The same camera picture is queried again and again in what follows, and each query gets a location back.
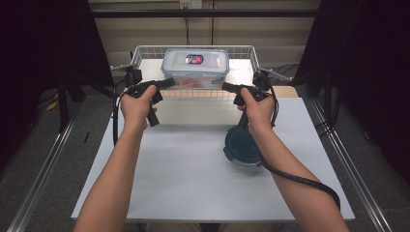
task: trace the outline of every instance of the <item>black controller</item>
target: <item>black controller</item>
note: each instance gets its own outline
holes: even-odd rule
[[[260,101],[262,101],[262,100],[264,100],[264,99],[266,99],[270,96],[270,94],[266,93],[265,91],[263,91],[259,88],[253,87],[253,86],[235,85],[235,84],[230,84],[228,82],[224,82],[222,84],[222,90],[225,90],[229,93],[235,93],[236,94],[236,97],[235,97],[233,103],[236,104],[236,105],[240,105],[240,106],[245,105],[245,100],[244,100],[244,98],[242,98],[242,95],[241,95],[241,90],[243,88],[247,88],[250,91],[250,93],[253,95],[253,98],[257,102],[260,102]],[[244,110],[244,112],[242,113],[241,119],[239,121],[238,127],[240,129],[244,130],[244,129],[247,128],[248,122],[249,122],[248,121],[248,114],[247,114],[247,111]]]
[[[157,87],[157,92],[151,99],[152,103],[156,104],[163,100],[160,90],[174,86],[175,81],[173,78],[168,78],[165,80],[150,80],[138,84],[132,83],[132,81],[126,81],[126,86],[129,88],[127,94],[134,98],[139,98],[145,93],[145,90],[147,90],[150,85],[155,85]],[[151,127],[160,123],[152,105],[150,105],[150,111],[148,112],[147,119]]]

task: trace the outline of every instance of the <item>forearm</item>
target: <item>forearm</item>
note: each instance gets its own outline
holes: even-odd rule
[[[319,182],[271,130],[259,130],[253,137],[269,165],[289,174]],[[334,199],[317,188],[273,174],[278,189],[295,219],[305,231],[347,231]]]
[[[75,231],[121,231],[127,216],[143,130],[125,129],[91,188]]]

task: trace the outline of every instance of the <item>person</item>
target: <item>person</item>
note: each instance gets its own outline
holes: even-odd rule
[[[150,86],[138,99],[125,95],[121,100],[124,129],[102,173],[92,186],[79,213],[74,231],[121,231],[130,205],[138,152],[147,127],[150,100],[156,92]],[[274,168],[293,175],[319,180],[281,142],[272,130],[270,119],[273,98],[255,101],[250,92],[241,91],[249,117],[249,132],[264,159]],[[272,174],[291,213],[304,231],[349,231],[334,199],[326,192]]]

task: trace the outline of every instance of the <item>white table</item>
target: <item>white table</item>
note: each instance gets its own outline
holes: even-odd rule
[[[340,197],[345,219],[355,218],[302,99],[278,99],[274,128],[290,151]],[[283,221],[293,216],[270,173],[229,161],[226,131],[241,112],[224,98],[170,98],[158,104],[160,124],[141,144],[127,216],[135,221]],[[119,131],[123,125],[120,115]],[[112,121],[72,218],[103,170],[111,150]]]

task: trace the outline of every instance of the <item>gray floor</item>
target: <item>gray floor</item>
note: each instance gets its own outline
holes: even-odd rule
[[[55,162],[32,216],[25,225],[25,231],[73,230],[74,221],[70,216],[99,149],[112,110],[111,99],[89,87],[84,87],[84,90],[87,99],[80,106],[70,136]],[[311,103],[321,102],[321,95],[317,99],[308,98],[304,85],[298,86],[297,91],[304,98],[313,123],[319,124]],[[44,97],[51,94],[53,90],[44,93]],[[73,111],[77,105],[77,102],[70,101],[70,110]],[[385,162],[377,145],[366,139],[361,125],[343,103],[338,118],[337,134],[375,202],[382,209],[392,231],[409,231],[410,188]],[[58,129],[58,106],[50,111],[39,109],[32,129],[2,173],[0,231],[7,231],[9,228],[51,150]],[[322,143],[357,217],[347,222],[351,231],[377,231],[368,214],[369,209],[354,188],[327,135],[322,136]],[[135,224],[127,224],[125,231],[138,230]],[[284,223],[280,231],[301,229],[296,223],[289,222]]]

